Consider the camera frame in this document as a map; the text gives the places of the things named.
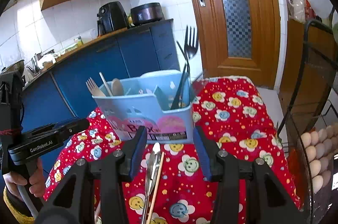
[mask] countertop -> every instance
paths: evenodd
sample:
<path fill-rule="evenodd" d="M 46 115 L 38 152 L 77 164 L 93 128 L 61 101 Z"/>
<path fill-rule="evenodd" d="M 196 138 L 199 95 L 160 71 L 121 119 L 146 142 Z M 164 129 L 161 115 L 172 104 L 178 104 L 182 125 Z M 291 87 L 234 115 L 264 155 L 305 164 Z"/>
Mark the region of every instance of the countertop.
<path fill-rule="evenodd" d="M 134 32 L 140 32 L 140 31 L 143 31 L 153 25 L 156 25 L 156 24 L 162 24 L 166 21 L 173 21 L 173 19 L 164 19 L 164 20 L 161 20 L 161 21 L 156 21 L 156 22 L 151 22 L 151 23 L 147 23 L 147 24 L 143 24 L 143 25 L 140 25 L 140 26 L 137 26 L 137 27 L 133 27 L 133 28 L 123 28 L 123 29 L 119 29 L 119 30 L 116 30 L 116 31 L 112 31 L 110 33 L 107 33 L 107 34 L 104 34 L 104 35 L 101 35 L 87 43 L 84 43 L 82 46 L 72 50 L 72 51 L 69 51 L 67 53 L 65 53 L 64 55 L 61 55 L 60 57 L 58 57 L 56 59 L 56 63 L 55 64 L 50 64 L 48 63 L 47 65 L 47 68 L 44 68 L 39 75 L 35 76 L 31 81 L 28 82 L 28 84 L 23 88 L 23 90 L 27 89 L 28 87 L 30 87 L 36 80 L 38 80 L 40 77 L 42 77 L 45 73 L 49 72 L 50 70 L 52 70 L 55 66 L 57 66 L 58 64 L 64 62 L 65 60 L 67 60 L 69 57 L 71 57 L 72 55 L 76 54 L 77 52 L 87 48 L 87 47 L 90 47 L 100 41 L 103 41 L 109 37 L 112 37 L 112 36 L 120 36 L 120 35 L 123 35 L 123 34 L 129 34 L 129 33 L 134 33 Z"/>

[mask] blue plastic box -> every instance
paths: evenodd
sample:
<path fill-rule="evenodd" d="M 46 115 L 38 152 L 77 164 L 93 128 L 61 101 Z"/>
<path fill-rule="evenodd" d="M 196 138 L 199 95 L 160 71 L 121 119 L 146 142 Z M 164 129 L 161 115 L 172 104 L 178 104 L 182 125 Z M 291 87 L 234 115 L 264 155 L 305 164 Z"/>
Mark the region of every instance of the blue plastic box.
<path fill-rule="evenodd" d="M 135 136 L 139 126 L 148 129 L 148 143 L 193 143 L 190 81 L 183 91 L 184 108 L 170 110 L 181 73 L 122 79 L 123 96 L 93 96 L 105 118 L 122 141 Z"/>

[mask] egg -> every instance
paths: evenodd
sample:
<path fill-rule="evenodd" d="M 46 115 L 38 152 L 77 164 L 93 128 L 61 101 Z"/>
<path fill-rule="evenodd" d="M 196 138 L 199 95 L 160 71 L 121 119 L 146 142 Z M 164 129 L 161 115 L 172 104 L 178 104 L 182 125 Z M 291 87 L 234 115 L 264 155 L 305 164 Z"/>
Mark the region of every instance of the egg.
<path fill-rule="evenodd" d="M 331 139 L 325 139 L 323 144 L 325 147 L 324 155 L 328 155 L 329 152 L 332 150 L 332 141 Z"/>
<path fill-rule="evenodd" d="M 333 135 L 338 136 L 338 123 L 333 124 Z"/>
<path fill-rule="evenodd" d="M 321 158 L 325 153 L 325 146 L 323 143 L 319 143 L 316 145 L 316 158 Z"/>
<path fill-rule="evenodd" d="M 310 146 L 310 144 L 311 144 L 311 134 L 309 134 L 308 132 L 305 132 L 300 136 L 300 138 L 303 142 L 304 148 L 307 148 L 308 146 Z"/>
<path fill-rule="evenodd" d="M 313 160 L 312 162 L 310 162 L 310 172 L 312 178 L 319 174 L 321 167 L 322 166 L 319 160 Z"/>
<path fill-rule="evenodd" d="M 318 136 L 318 132 L 313 131 L 310 133 L 311 134 L 311 145 L 315 146 L 318 144 L 319 141 L 319 136 Z"/>
<path fill-rule="evenodd" d="M 314 177 L 312 179 L 312 190 L 313 190 L 313 193 L 316 193 L 320 190 L 320 188 L 322 187 L 323 185 L 323 177 L 321 175 L 317 175 L 316 177 Z"/>
<path fill-rule="evenodd" d="M 308 157 L 309 162 L 316 158 L 316 148 L 314 146 L 309 146 L 305 149 L 306 155 Z"/>
<path fill-rule="evenodd" d="M 332 137 L 331 138 L 331 141 L 332 141 L 332 149 L 335 150 L 338 148 L 338 138 L 337 137 Z"/>
<path fill-rule="evenodd" d="M 321 129 L 318 132 L 318 137 L 319 137 L 319 142 L 323 143 L 323 141 L 327 138 L 327 132 L 326 132 L 326 130 L 325 129 Z"/>
<path fill-rule="evenodd" d="M 331 138 L 333 136 L 333 127 L 331 125 L 327 126 L 326 127 L 326 133 L 327 133 L 327 138 Z"/>
<path fill-rule="evenodd" d="M 328 158 L 324 156 L 319 161 L 320 161 L 320 172 L 319 173 L 322 173 L 323 171 L 327 169 Z"/>
<path fill-rule="evenodd" d="M 330 161 L 331 158 L 333 157 L 333 153 L 329 153 L 326 157 L 327 157 L 327 159 Z"/>
<path fill-rule="evenodd" d="M 327 170 L 327 171 L 323 172 L 322 177 L 323 177 L 323 187 L 325 187 L 330 182 L 331 171 Z"/>

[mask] kettle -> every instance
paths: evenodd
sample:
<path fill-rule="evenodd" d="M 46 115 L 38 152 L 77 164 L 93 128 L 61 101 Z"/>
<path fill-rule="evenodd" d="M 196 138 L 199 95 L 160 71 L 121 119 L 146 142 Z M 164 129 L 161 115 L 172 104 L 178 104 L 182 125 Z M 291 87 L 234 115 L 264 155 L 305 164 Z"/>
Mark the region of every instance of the kettle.
<path fill-rule="evenodd" d="M 33 68 L 31 68 L 30 66 L 26 66 L 26 68 L 33 77 L 37 76 L 40 73 L 38 61 L 42 58 L 42 56 L 42 53 L 36 53 L 31 59 Z"/>

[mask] black appliance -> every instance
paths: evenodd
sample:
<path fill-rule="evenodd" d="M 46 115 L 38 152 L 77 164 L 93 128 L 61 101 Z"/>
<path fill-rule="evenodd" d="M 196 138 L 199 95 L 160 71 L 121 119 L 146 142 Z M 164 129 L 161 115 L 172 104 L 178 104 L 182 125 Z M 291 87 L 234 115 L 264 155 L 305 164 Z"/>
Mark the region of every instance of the black appliance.
<path fill-rule="evenodd" d="M 135 26 L 164 19 L 160 3 L 148 3 L 130 10 L 132 22 Z"/>
<path fill-rule="evenodd" d="M 129 22 L 122 4 L 119 1 L 110 2 L 99 8 L 97 14 L 97 32 L 99 35 L 129 28 Z"/>

